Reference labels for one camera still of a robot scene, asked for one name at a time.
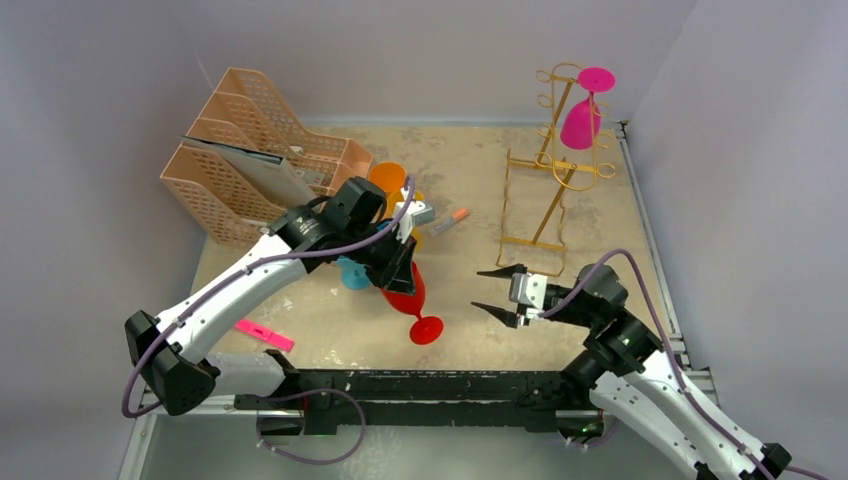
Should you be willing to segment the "red wine glass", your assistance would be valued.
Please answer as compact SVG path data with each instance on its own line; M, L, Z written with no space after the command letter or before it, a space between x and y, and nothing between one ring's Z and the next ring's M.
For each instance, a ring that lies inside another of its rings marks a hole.
M415 262L412 263L415 293L406 295L381 289L380 293L396 311L411 315L415 321L409 329L409 339L416 345L435 342L444 331L444 322L438 316L425 316L422 311L426 303L426 285Z

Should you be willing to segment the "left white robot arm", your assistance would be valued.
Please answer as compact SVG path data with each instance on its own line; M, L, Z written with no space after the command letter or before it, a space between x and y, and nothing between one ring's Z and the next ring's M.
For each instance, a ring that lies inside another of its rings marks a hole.
M121 398L121 413L134 419L158 407L185 414L210 396L227 394L224 377L235 376L235 394L254 394L272 408L297 399L298 382L284 373L272 354L250 357L236 366L213 362L217 342L269 297L345 257L362 265L371 285L413 296L419 290L411 232L427 206L414 197L416 178L409 174L405 196L388 221L386 194L367 179L346 180L332 196L320 196L288 209L272 222L248 252L222 274L178 304L151 315L143 310L124 323L133 369Z

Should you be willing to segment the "orange wine glass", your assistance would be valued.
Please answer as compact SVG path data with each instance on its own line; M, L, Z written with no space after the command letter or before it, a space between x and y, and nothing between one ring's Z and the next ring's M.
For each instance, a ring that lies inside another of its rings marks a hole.
M406 177L404 167L395 162L375 164L368 174L368 180L387 194L404 187Z

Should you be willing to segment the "yellow wine glass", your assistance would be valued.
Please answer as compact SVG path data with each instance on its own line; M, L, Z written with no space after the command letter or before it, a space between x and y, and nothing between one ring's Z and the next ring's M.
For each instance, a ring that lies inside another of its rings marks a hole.
M411 227L410 237L413 238L417 243L420 243L421 233L419 232L419 228L416 225L416 220L414 219L414 214L418 211L418 206L423 205L423 194L419 191L415 191L413 195L413 200L411 205L407 209L406 218L408 219L408 224ZM384 220L394 218L396 213L398 213L405 203L406 198L404 197L404 192L402 189L398 189L390 193L387 197L387 211L383 217Z

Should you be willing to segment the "blue wine glass front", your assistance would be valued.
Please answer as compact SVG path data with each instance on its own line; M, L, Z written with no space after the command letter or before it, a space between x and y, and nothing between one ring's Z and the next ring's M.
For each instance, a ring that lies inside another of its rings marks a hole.
M341 281L347 289L358 291L371 286L363 265L344 256L337 259L336 265L341 270Z

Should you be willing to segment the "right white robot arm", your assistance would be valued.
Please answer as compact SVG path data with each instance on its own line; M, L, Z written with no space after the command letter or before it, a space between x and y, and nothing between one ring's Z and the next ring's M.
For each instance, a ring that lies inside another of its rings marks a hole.
M591 403L627 425L688 479L776 479L792 461L778 443L741 428L685 375L663 340L625 307L608 265L586 265L571 288L523 264L489 271L509 280L513 311L484 311L513 329L544 319L587 329L583 351L561 372L564 399Z

